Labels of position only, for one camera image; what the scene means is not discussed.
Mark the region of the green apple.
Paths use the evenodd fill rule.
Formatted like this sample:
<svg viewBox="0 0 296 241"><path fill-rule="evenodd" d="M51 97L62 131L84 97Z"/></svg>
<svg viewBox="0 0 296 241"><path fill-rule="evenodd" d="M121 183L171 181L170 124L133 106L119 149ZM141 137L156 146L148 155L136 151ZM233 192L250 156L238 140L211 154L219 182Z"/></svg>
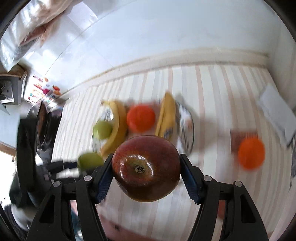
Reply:
<svg viewBox="0 0 296 241"><path fill-rule="evenodd" d="M94 170L96 167L103 166L104 160L100 154L95 153L84 153L77 161L77 168L80 172Z"/></svg>
<svg viewBox="0 0 296 241"><path fill-rule="evenodd" d="M98 120L93 126L93 136L98 140L105 140L109 138L112 132L112 125L104 120Z"/></svg>

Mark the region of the orange tangerine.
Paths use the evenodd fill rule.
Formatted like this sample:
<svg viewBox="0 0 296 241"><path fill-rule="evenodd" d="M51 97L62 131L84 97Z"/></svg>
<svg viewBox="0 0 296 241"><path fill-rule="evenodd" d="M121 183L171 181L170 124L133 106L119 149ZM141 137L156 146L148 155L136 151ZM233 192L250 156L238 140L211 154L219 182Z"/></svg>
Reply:
<svg viewBox="0 0 296 241"><path fill-rule="evenodd" d="M152 107L145 104L132 106L127 112L126 123L130 131L144 133L150 130L156 121L156 114Z"/></svg>
<svg viewBox="0 0 296 241"><path fill-rule="evenodd" d="M239 145L237 157L244 169L259 168L265 160L265 145L258 137L245 138Z"/></svg>

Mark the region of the yellow banana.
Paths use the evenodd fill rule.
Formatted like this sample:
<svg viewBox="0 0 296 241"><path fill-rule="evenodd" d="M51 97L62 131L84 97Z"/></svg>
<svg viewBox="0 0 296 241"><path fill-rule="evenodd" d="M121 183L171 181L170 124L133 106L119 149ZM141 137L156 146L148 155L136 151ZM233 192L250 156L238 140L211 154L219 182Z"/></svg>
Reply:
<svg viewBox="0 0 296 241"><path fill-rule="evenodd" d="M107 142L101 147L100 155L104 158L115 150L125 141L127 135L126 108L119 100L102 101L102 105L107 105L113 113L113 128Z"/></svg>
<svg viewBox="0 0 296 241"><path fill-rule="evenodd" d="M166 92L161 101L155 135L170 141L176 123L176 102L170 92Z"/></svg>

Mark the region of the red apple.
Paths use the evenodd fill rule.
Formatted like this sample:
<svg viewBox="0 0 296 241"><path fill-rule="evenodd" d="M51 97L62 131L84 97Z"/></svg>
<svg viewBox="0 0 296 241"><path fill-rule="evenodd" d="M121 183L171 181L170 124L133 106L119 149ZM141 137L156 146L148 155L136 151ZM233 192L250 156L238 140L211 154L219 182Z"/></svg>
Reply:
<svg viewBox="0 0 296 241"><path fill-rule="evenodd" d="M121 190L135 201L160 200L180 181L179 153L165 138L130 138L116 149L111 163Z"/></svg>

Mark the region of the steel wok pan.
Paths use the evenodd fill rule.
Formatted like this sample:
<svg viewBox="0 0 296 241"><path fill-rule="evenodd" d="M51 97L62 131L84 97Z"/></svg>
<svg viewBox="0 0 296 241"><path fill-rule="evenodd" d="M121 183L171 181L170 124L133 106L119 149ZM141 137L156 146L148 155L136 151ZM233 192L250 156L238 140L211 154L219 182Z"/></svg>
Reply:
<svg viewBox="0 0 296 241"><path fill-rule="evenodd" d="M52 161L53 147L62 110L46 110L34 105L18 125L16 143L17 173L10 189L11 202L17 207L37 207L51 186L46 166Z"/></svg>

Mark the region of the brown green life label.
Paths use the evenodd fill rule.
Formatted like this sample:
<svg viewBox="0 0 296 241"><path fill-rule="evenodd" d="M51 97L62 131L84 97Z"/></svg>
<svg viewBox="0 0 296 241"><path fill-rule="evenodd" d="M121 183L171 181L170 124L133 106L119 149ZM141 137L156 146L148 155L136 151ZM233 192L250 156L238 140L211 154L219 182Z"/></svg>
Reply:
<svg viewBox="0 0 296 241"><path fill-rule="evenodd" d="M245 138L252 138L257 136L258 136L257 130L248 130L248 131L231 130L230 131L231 152L237 153L241 142Z"/></svg>

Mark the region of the white folded tissue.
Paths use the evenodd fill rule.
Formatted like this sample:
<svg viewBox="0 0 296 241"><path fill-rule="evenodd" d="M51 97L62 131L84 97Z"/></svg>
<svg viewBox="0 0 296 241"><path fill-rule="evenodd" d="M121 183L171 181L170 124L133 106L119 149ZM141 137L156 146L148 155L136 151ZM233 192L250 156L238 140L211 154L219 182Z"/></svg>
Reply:
<svg viewBox="0 0 296 241"><path fill-rule="evenodd" d="M280 143L288 147L295 136L295 115L272 85L266 85L257 100L258 107L277 133Z"/></svg>

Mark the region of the plastic bag of eggs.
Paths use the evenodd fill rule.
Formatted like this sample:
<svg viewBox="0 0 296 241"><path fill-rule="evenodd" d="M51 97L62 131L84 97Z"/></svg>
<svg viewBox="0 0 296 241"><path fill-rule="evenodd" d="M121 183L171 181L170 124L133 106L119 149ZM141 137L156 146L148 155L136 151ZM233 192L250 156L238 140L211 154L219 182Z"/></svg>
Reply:
<svg viewBox="0 0 296 241"><path fill-rule="evenodd" d="M30 1L1 37L1 64L9 72L36 44L43 45L57 18L72 1Z"/></svg>

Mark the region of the colourful wall stickers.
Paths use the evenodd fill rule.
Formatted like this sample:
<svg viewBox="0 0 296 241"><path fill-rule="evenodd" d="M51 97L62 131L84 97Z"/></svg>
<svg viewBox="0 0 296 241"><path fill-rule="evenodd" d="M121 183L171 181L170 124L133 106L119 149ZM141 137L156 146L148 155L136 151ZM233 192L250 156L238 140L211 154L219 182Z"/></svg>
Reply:
<svg viewBox="0 0 296 241"><path fill-rule="evenodd" d="M53 84L53 82L46 77L40 78L33 74L29 76L26 82L23 98L31 104L36 104L40 101L50 103L61 95L60 87Z"/></svg>

